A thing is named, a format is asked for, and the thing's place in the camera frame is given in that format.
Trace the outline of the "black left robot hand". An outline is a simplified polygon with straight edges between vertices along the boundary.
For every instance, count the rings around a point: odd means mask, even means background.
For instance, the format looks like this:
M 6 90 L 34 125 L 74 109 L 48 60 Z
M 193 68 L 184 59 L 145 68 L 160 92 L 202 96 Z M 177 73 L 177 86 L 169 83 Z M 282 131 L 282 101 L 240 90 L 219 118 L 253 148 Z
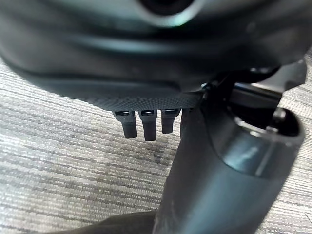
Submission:
M 309 0 L 3 0 L 0 55 L 30 83 L 111 111 L 126 138 L 180 143 L 156 211 L 73 234 L 253 234 L 305 130 L 279 102 L 306 80 Z

